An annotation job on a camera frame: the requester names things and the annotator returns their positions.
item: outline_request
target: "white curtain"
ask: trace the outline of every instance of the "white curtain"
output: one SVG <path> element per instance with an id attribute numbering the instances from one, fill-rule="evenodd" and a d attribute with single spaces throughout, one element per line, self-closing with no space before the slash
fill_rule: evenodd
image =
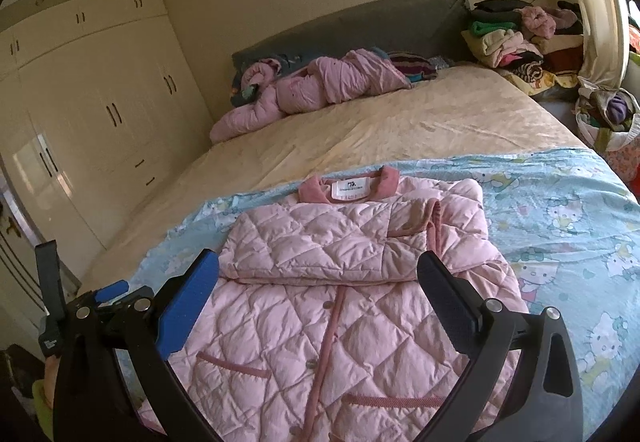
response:
<path id="1" fill-rule="evenodd" d="M 626 0 L 578 0 L 584 24 L 580 76 L 601 88 L 619 88 L 628 64 Z"/>

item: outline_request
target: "white wardrobe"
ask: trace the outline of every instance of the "white wardrobe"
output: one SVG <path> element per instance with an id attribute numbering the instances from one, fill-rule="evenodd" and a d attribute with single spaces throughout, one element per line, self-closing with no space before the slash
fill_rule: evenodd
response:
<path id="1" fill-rule="evenodd" d="M 0 33 L 0 154 L 80 278 L 211 123 L 162 0 L 74 0 Z"/>

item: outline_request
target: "blue hello kitty sheet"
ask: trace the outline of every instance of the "blue hello kitty sheet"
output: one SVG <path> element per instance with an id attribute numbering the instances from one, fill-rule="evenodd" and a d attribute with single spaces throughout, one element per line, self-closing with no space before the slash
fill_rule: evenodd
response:
<path id="1" fill-rule="evenodd" d="M 640 207 L 586 149 L 390 162 L 402 174 L 473 177 L 484 190 L 490 238 L 518 275 L 529 311 L 561 310 L 582 382 L 584 439 L 604 421 L 640 363 Z M 380 166 L 334 173 L 350 176 Z M 149 251 L 130 280 L 154 291 L 217 249 L 238 214 L 276 202 L 297 184 L 205 202 Z M 131 377 L 130 365 L 124 373 Z"/>

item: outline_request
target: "white label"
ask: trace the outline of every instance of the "white label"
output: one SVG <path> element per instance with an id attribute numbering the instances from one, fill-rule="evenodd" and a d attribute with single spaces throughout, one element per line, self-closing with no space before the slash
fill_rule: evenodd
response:
<path id="1" fill-rule="evenodd" d="M 340 180 L 331 184 L 331 197 L 334 200 L 349 202 L 350 200 L 359 200 L 369 196 L 371 189 L 369 188 L 370 178 L 352 178 L 350 180 Z"/>

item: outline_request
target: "headboard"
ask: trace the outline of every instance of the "headboard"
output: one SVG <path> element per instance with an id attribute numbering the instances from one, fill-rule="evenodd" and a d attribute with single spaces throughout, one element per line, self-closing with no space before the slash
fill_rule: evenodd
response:
<path id="1" fill-rule="evenodd" d="M 378 46 L 424 57 L 474 60 L 460 32 L 469 22 L 468 0 L 379 0 L 328 14 L 232 55 L 241 72 L 276 54 L 342 57 L 352 48 Z"/>

